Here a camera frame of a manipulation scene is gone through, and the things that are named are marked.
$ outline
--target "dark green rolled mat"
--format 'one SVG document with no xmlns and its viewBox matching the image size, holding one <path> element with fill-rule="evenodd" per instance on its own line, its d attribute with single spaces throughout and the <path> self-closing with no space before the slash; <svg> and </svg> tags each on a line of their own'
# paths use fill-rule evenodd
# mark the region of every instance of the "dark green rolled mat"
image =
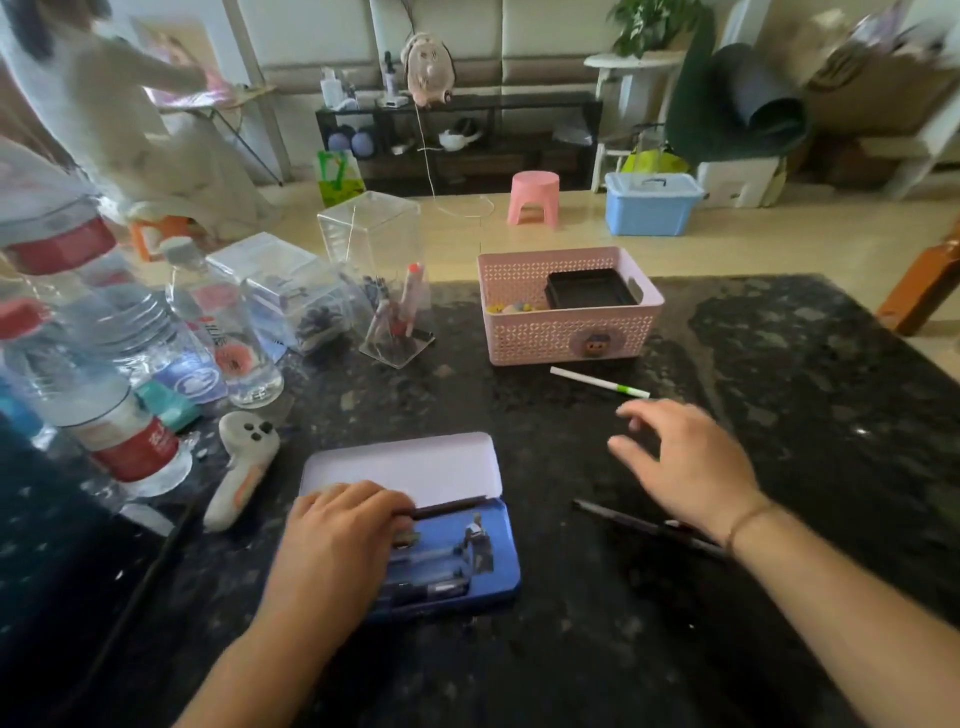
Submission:
<svg viewBox="0 0 960 728">
<path fill-rule="evenodd" d="M 714 54 L 715 42 L 716 21 L 706 10 L 667 112 L 667 142 L 690 164 L 785 156 L 809 131 L 800 91 L 751 46 Z"/>
</svg>

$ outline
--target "pink stool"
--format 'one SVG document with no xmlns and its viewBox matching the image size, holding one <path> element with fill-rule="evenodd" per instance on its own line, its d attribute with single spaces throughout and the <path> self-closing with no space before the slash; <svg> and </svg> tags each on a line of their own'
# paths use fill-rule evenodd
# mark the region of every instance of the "pink stool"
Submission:
<svg viewBox="0 0 960 728">
<path fill-rule="evenodd" d="M 555 172 L 517 172 L 510 190 L 510 212 L 507 222 L 520 224 L 520 211 L 524 205 L 539 205 L 543 208 L 543 222 L 556 228 L 560 217 L 560 175 Z"/>
</svg>

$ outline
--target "green shopping bag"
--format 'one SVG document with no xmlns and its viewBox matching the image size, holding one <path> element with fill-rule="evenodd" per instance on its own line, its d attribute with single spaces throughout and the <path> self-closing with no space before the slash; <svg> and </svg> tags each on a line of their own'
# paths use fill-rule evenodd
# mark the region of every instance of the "green shopping bag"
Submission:
<svg viewBox="0 0 960 728">
<path fill-rule="evenodd" d="M 339 205 L 367 191 L 353 152 L 318 152 L 317 184 L 326 207 Z"/>
</svg>

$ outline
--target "bracelet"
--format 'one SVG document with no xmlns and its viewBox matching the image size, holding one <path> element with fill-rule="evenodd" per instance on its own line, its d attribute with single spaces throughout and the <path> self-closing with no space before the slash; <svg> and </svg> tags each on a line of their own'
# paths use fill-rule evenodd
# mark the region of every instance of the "bracelet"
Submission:
<svg viewBox="0 0 960 728">
<path fill-rule="evenodd" d="M 724 550 L 730 554 L 730 556 L 735 556 L 733 553 L 733 539 L 736 538 L 736 534 L 750 521 L 755 519 L 758 516 L 762 516 L 764 513 L 769 513 L 772 510 L 780 508 L 780 506 L 774 501 L 769 501 L 763 503 L 762 505 L 752 508 L 743 514 L 733 523 L 733 528 L 730 529 L 730 535 L 727 537 L 727 541 L 724 543 Z"/>
</svg>

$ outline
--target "person's left hand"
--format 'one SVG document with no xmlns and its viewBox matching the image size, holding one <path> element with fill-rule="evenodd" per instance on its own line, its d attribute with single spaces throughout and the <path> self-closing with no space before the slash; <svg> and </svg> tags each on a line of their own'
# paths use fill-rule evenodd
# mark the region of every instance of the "person's left hand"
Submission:
<svg viewBox="0 0 960 728">
<path fill-rule="evenodd" d="M 414 503 L 369 480 L 294 501 L 252 628 L 332 655 L 370 609 Z"/>
</svg>

